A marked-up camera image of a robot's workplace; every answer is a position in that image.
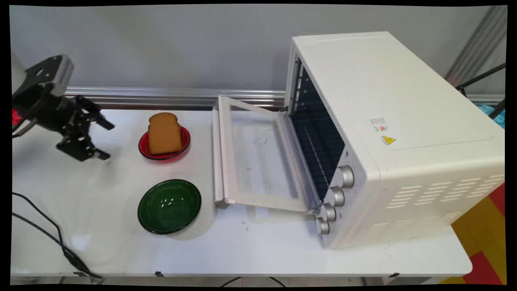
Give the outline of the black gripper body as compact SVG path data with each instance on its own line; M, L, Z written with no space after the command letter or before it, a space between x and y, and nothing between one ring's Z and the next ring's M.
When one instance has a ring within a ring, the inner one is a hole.
M59 134L84 133L84 121L79 117L76 96L14 94L13 109L21 117L20 122L13 126L13 134L26 134L35 125Z

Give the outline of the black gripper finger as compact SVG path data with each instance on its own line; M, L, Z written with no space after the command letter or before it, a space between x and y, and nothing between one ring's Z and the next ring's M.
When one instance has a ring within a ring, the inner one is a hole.
M92 143L89 134L63 136L61 142L57 144L57 149L80 162L95 158L108 160L111 157L109 153L98 149Z
M82 95L77 95L76 106L78 107L81 120L89 123L95 122L108 131L115 128L115 125L109 122L101 113L101 107L90 99Z

